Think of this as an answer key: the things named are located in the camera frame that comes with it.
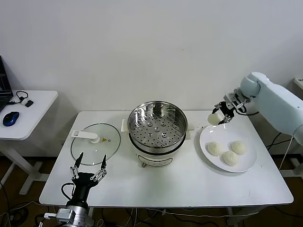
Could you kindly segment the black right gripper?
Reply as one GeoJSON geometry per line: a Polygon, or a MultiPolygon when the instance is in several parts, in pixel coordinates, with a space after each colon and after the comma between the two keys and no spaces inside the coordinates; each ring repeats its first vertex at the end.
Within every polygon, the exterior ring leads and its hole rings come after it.
{"type": "Polygon", "coordinates": [[[220,111],[224,115],[223,119],[219,121],[218,125],[229,123],[234,118],[234,109],[234,107],[229,109],[226,102],[220,102],[219,104],[216,104],[212,110],[212,113],[214,114],[220,111]]]}

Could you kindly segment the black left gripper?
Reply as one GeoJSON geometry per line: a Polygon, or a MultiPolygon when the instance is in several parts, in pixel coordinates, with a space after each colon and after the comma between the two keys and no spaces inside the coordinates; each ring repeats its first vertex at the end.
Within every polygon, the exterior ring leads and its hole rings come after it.
{"type": "Polygon", "coordinates": [[[67,202],[67,206],[88,207],[87,198],[90,189],[95,187],[95,182],[100,182],[107,174],[106,155],[103,157],[100,169],[95,174],[79,172],[82,158],[83,152],[81,152],[80,156],[76,159],[74,166],[70,167],[71,179],[75,185],[75,190],[72,198],[67,202]]]}

